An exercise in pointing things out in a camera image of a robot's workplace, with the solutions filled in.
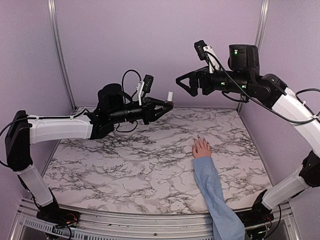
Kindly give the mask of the aluminium corner post right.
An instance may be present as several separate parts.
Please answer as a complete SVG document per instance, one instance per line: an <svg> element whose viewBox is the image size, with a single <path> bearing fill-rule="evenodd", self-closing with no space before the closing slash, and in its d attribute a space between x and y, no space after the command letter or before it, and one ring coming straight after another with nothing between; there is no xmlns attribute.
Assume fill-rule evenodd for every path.
<svg viewBox="0 0 320 240"><path fill-rule="evenodd" d="M255 36L255 45L258 48L258 51L262 49L263 40L265 37L267 19L270 8L270 0L262 0L260 6L260 14L257 24L256 36Z"/></svg>

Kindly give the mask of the forearm in blue sleeve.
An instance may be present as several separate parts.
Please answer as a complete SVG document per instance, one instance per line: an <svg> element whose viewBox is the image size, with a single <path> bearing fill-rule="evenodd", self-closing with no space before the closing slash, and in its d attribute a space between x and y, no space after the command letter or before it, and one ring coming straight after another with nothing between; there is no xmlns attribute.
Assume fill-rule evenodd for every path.
<svg viewBox="0 0 320 240"><path fill-rule="evenodd" d="M215 240L244 240L245 226L227 206L221 180L211 157L193 159L194 178L212 218Z"/></svg>

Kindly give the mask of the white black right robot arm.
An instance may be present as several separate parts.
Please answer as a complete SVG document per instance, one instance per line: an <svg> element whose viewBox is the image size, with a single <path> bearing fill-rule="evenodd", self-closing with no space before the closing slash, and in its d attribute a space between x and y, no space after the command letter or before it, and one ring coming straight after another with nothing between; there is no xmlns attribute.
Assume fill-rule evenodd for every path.
<svg viewBox="0 0 320 240"><path fill-rule="evenodd" d="M315 114L285 82L274 74L260 75L259 51L255 45L231 44L225 70L213 48L203 40L194 43L201 61L207 65L186 73L176 83L191 96L207 96L220 91L242 95L243 103L252 100L267 111L289 122L311 147L301 166L274 187L261 192L251 210L241 214L258 224L280 203L294 198L304 190L320 185L320 115Z"/></svg>

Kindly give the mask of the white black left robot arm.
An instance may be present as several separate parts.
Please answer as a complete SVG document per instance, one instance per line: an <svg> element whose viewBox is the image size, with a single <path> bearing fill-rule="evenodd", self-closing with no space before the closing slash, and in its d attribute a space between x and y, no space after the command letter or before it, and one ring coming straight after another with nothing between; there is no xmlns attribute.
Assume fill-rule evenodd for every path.
<svg viewBox="0 0 320 240"><path fill-rule="evenodd" d="M6 133L6 161L1 162L15 172L22 185L39 205L40 213L53 223L63 219L63 210L34 166L30 146L60 140L98 140L115 130L115 124L142 120L145 125L155 122L174 107L173 92L165 101L147 97L150 88L138 85L138 100L134 101L118 83L111 83L98 91L94 111L83 110L76 115L37 116L26 111L16 112L12 122L2 130Z"/></svg>

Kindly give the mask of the aluminium front frame rail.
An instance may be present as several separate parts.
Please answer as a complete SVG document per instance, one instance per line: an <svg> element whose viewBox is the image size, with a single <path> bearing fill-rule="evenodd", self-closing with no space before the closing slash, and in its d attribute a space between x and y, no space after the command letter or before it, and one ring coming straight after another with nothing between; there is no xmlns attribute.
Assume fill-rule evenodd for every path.
<svg viewBox="0 0 320 240"><path fill-rule="evenodd" d="M72 228L74 240L211 240L212 219L209 214L155 215L130 214L85 209L64 205L63 208L79 212L78 224ZM52 234L62 240L68 230L53 230L54 224L36 217L37 208L30 199L23 198L16 212L9 239L22 240L30 229L35 238ZM288 203L273 211L272 223L262 223L246 228L257 231L268 240L301 239L292 210Z"/></svg>

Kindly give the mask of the aluminium corner post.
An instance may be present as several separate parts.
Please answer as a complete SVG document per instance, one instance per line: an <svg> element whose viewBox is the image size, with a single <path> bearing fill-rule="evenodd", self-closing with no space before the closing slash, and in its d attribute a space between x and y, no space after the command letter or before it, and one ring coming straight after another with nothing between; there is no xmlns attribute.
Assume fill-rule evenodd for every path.
<svg viewBox="0 0 320 240"><path fill-rule="evenodd" d="M65 88L65 92L66 92L66 96L67 96L70 108L74 112L77 109L77 106L72 93L67 66L64 59L63 47L62 47L60 31L59 31L58 16L56 11L56 1L48 0L47 4L48 4L48 12L49 12L50 24L52 28L52 34L53 34L53 42L55 45L58 65L61 72L62 81L63 81L63 85Z"/></svg>
<svg viewBox="0 0 320 240"><path fill-rule="evenodd" d="M256 36L255 36L255 45L258 48L258 51L262 49L263 40L265 37L267 19L270 8L270 0L262 0L260 6L260 14L257 24Z"/></svg>

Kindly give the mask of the dark red nail polish bottle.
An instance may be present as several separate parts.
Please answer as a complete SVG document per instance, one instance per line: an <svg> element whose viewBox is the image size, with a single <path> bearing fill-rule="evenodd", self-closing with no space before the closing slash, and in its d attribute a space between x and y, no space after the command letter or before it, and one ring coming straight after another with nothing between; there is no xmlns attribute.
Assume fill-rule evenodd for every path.
<svg viewBox="0 0 320 240"><path fill-rule="evenodd" d="M165 108L172 110L174 108L174 103L172 101L165 101Z"/></svg>

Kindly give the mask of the person's hand with painted nails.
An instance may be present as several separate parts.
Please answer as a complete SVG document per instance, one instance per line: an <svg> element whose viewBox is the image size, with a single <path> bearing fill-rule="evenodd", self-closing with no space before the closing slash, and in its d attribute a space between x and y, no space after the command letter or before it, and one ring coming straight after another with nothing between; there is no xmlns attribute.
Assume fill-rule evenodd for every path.
<svg viewBox="0 0 320 240"><path fill-rule="evenodd" d="M210 144L205 138L202 138L198 135L193 141L192 155L195 159L212 156Z"/></svg>

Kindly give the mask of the white nail polish cap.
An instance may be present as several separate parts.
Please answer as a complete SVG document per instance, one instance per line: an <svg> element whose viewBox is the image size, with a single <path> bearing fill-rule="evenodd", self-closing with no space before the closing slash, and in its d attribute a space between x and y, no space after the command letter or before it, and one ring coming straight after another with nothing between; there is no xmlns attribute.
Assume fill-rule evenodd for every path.
<svg viewBox="0 0 320 240"><path fill-rule="evenodd" d="M168 94L167 94L167 101L168 102L172 102L173 101L173 92L172 91L169 91Z"/></svg>

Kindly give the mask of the aluminium corner post left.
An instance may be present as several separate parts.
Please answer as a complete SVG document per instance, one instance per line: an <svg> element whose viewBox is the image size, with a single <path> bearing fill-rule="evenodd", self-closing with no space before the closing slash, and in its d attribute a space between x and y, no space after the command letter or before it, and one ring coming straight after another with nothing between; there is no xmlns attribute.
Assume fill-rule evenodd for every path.
<svg viewBox="0 0 320 240"><path fill-rule="evenodd" d="M47 4L48 4L48 12L49 12L50 24L52 28L52 34L53 34L53 42L55 45L58 65L61 72L62 81L63 81L63 85L65 88L65 92L66 92L66 96L67 96L70 108L74 112L77 109L77 106L72 93L67 66L64 59L63 47L62 47L60 31L59 31L58 16L56 11L56 1L48 0Z"/></svg>

